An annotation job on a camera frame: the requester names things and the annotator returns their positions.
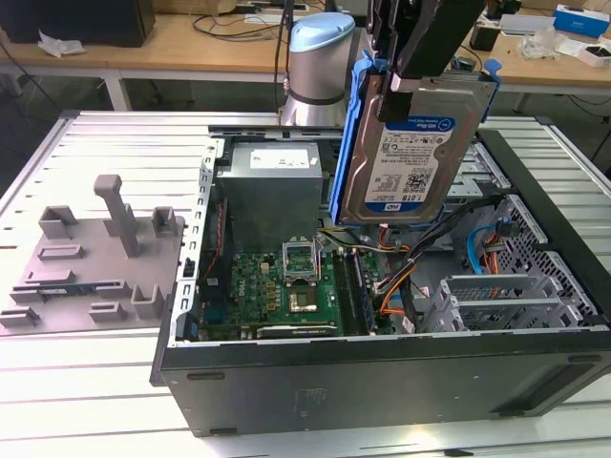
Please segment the table leg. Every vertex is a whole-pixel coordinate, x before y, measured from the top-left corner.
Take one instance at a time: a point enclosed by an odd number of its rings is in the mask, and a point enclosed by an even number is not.
[[[526,106],[526,103],[528,102],[529,98],[531,98],[530,93],[520,94],[517,98],[516,104],[514,105],[514,112],[522,113],[522,110],[524,110],[524,107]]]
[[[21,86],[14,74],[0,74],[0,86],[5,88],[9,95],[19,97],[22,94]]]
[[[187,100],[188,105],[195,103],[195,88],[193,87],[193,81],[189,81],[189,99]]]
[[[125,81],[117,76],[104,76],[106,82],[106,90],[113,102],[113,108],[116,112],[132,111],[130,96],[125,88]]]

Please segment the green circuit board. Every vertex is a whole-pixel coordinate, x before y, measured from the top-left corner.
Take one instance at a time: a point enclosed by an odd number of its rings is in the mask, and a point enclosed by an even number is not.
[[[311,268],[308,255],[301,259],[298,254],[290,259],[291,270]],[[379,272],[375,257],[364,254],[361,264],[366,282],[373,284],[378,281]],[[330,253],[322,254],[320,269],[320,279],[316,286],[296,283],[286,286],[282,253],[235,255],[232,262],[229,305],[223,327],[306,323],[333,325],[342,335],[341,313]],[[313,304],[316,306],[315,310],[311,310]],[[291,306],[295,305],[310,305],[310,310],[295,312],[291,309]]]

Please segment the wd blue label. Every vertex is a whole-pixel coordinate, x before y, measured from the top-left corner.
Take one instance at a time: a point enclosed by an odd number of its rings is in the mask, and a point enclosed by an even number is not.
[[[454,119],[410,116],[382,132],[365,204],[374,212],[407,212],[425,200],[437,172],[434,151],[452,136]]]

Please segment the wooden table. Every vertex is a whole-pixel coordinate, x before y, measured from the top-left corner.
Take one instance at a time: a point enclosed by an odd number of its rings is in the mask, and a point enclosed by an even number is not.
[[[219,21],[228,24],[241,17],[227,16]],[[125,78],[273,81],[275,39],[245,43],[222,41],[195,31],[192,19],[186,14],[158,15],[155,29],[141,48],[86,46],[84,54],[61,59],[45,54],[34,44],[9,43],[8,49],[31,74],[104,79],[113,106],[119,111],[131,109]],[[201,25],[210,27],[208,21]],[[236,33],[262,26],[238,22],[229,27],[216,27],[214,32]],[[611,95],[611,70],[593,69],[568,55],[561,55],[558,60],[525,60],[517,50],[520,39],[501,34],[492,52],[477,52],[482,60],[495,58],[503,64],[501,91]],[[464,44],[469,46],[469,37]],[[470,56],[464,50],[458,53]],[[0,51],[1,73],[21,72]],[[527,95],[521,97],[517,108],[521,108],[526,99]]]
[[[218,21],[227,24],[241,18],[241,15],[232,15]],[[229,42],[195,31],[193,19],[194,16],[186,14],[158,14],[155,28],[141,48],[85,45],[84,54],[60,59],[34,44],[7,43],[7,48],[30,74],[102,78],[115,110],[119,111],[131,109],[125,78],[273,81],[276,39],[269,31],[266,32],[271,37],[268,40]],[[212,23],[206,19],[200,25],[208,29]],[[237,33],[262,27],[265,25],[238,22],[228,27],[217,26],[213,32]],[[0,73],[21,73],[1,50]]]
[[[541,11],[520,10],[520,14],[542,14]],[[595,43],[597,40],[583,35],[562,32],[570,38]],[[467,36],[463,46],[469,47]],[[521,36],[508,36],[501,33],[491,52],[475,51],[480,59],[496,59],[503,68],[499,74],[503,78],[500,90],[503,92],[522,93],[514,109],[523,109],[532,93],[540,94],[575,94],[575,95],[611,95],[611,69],[595,69],[584,64],[576,57],[560,54],[558,59],[527,60],[520,55],[518,44]],[[458,55],[473,58],[463,49]]]

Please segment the hard drive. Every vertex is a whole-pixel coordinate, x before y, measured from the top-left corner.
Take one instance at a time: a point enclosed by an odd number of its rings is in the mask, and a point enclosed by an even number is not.
[[[370,77],[336,223],[434,219],[495,92],[494,82],[444,73],[422,80],[407,119],[384,123],[382,82]]]

